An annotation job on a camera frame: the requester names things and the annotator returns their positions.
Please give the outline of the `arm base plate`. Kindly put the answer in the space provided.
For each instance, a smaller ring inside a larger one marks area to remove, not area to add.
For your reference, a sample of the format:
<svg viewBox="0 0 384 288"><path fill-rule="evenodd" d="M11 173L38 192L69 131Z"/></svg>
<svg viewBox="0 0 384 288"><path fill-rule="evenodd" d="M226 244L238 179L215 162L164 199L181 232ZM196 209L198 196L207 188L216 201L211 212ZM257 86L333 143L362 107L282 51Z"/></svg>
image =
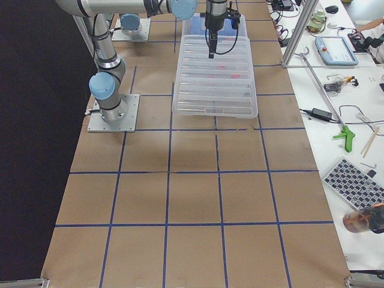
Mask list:
<svg viewBox="0 0 384 288"><path fill-rule="evenodd" d="M119 106L113 110L103 110L98 101L94 101L90 114L88 132L90 133L133 133L136 130L137 114L139 108L139 94L121 94Z"/></svg>
<svg viewBox="0 0 384 288"><path fill-rule="evenodd" d="M113 28L113 42L147 42L149 40L151 27L150 19L140 18L140 25L136 30L125 29L121 25L121 20L117 19Z"/></svg>

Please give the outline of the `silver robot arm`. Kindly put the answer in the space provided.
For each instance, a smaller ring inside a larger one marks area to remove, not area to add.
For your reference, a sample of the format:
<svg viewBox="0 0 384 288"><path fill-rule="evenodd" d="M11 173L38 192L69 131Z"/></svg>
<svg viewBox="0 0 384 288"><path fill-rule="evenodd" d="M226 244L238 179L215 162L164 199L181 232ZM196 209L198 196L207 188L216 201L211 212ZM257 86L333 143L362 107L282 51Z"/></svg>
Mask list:
<svg viewBox="0 0 384 288"><path fill-rule="evenodd" d="M140 17L137 14L122 14L120 15L121 31L125 35L134 36L140 30Z"/></svg>
<svg viewBox="0 0 384 288"><path fill-rule="evenodd" d="M153 17L161 14L173 14L180 20L188 20L197 8L197 1L57 1L61 9L72 16L83 18L89 39L94 45L96 63L101 71L113 70L120 63L108 35L106 13L143 14ZM228 1L206 1L205 28L209 58L217 52L218 32L229 19L232 28L238 29L241 14L233 9Z"/></svg>

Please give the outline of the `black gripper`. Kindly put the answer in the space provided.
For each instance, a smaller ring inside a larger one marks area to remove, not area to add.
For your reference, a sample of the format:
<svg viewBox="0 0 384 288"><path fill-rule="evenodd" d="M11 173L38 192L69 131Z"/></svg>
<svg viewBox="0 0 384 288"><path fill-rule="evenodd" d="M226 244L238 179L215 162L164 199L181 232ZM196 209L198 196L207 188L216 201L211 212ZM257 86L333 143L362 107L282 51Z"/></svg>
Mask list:
<svg viewBox="0 0 384 288"><path fill-rule="evenodd" d="M205 28L209 30L208 46L209 59L213 59L217 49L217 33L213 30L221 30L224 27L224 21L230 19L238 25L241 14L238 10L232 8L232 3L227 0L207 0L205 13Z"/></svg>

